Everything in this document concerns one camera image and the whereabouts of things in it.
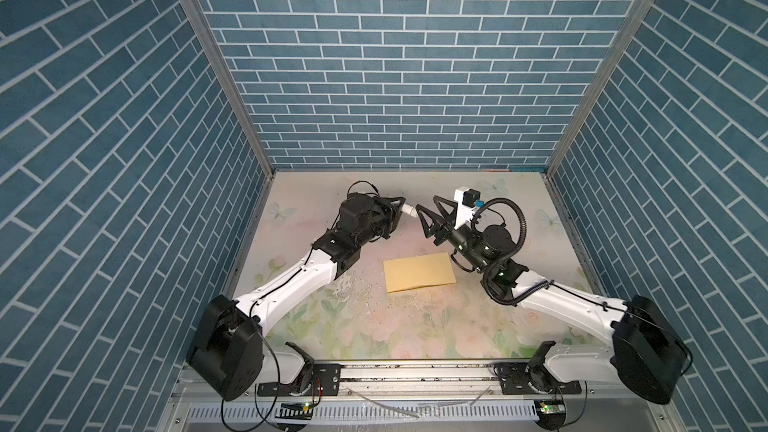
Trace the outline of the yellow envelope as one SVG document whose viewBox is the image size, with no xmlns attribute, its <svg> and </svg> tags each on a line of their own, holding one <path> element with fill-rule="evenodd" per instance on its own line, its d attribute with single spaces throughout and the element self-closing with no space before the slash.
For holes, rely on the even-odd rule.
<svg viewBox="0 0 768 432">
<path fill-rule="evenodd" d="M 456 283 L 447 253 L 388 260 L 384 274 L 388 293 Z"/>
</svg>

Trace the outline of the white glue stick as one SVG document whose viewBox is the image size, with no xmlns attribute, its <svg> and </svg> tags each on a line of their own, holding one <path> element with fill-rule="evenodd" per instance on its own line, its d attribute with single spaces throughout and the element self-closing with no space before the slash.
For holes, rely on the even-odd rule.
<svg viewBox="0 0 768 432">
<path fill-rule="evenodd" d="M 417 212 L 416 208 L 414 206 L 411 206 L 411 205 L 407 204 L 407 203 L 404 203 L 402 205 L 401 212 L 404 215 L 410 216 L 412 218 L 417 218 L 418 217 L 418 212 Z"/>
</svg>

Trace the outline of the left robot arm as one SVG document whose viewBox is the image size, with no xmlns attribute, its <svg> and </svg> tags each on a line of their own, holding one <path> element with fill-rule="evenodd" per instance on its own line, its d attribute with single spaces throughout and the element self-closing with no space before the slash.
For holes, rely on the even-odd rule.
<svg viewBox="0 0 768 432">
<path fill-rule="evenodd" d="M 363 246 L 388 239 L 402 215 L 417 216 L 403 197 L 348 193 L 332 227 L 293 266 L 239 297 L 219 295 L 207 304 L 186 362 L 225 401 L 263 383 L 286 393 L 306 392 L 314 359 L 293 343 L 288 351 L 273 353 L 266 335 L 304 299 L 349 270 Z"/>
</svg>

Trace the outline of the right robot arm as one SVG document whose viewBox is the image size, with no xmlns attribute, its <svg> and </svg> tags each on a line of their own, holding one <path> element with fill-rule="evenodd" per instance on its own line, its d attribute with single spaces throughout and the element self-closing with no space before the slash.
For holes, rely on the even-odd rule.
<svg viewBox="0 0 768 432">
<path fill-rule="evenodd" d="M 620 300 L 579 291 L 515 261 L 527 221 L 512 200 L 481 199 L 462 187 L 435 207 L 403 206 L 435 244 L 449 243 L 481 276 L 487 296 L 502 306 L 541 312 L 588 333 L 598 345 L 540 344 L 526 365 L 531 388 L 552 393 L 571 382 L 617 383 L 659 405 L 670 403 L 693 354 L 655 302 L 640 295 Z"/>
</svg>

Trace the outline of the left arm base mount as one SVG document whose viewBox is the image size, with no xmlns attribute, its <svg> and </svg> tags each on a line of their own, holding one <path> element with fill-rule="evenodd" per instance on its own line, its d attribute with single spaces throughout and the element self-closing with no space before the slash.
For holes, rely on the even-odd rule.
<svg viewBox="0 0 768 432">
<path fill-rule="evenodd" d="M 337 396 L 341 379 L 340 363 L 318 362 L 300 346 L 286 342 L 276 350 L 276 358 L 264 346 L 262 368 L 256 379 L 260 397 L 308 396 L 312 391 Z"/>
</svg>

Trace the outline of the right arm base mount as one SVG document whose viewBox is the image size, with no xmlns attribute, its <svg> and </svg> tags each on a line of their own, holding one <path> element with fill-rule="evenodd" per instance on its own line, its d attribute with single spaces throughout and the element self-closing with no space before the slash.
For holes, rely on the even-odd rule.
<svg viewBox="0 0 768 432">
<path fill-rule="evenodd" d="M 503 395 L 579 395 L 578 381 L 558 383 L 554 379 L 532 378 L 525 361 L 494 362 L 490 366 Z"/>
</svg>

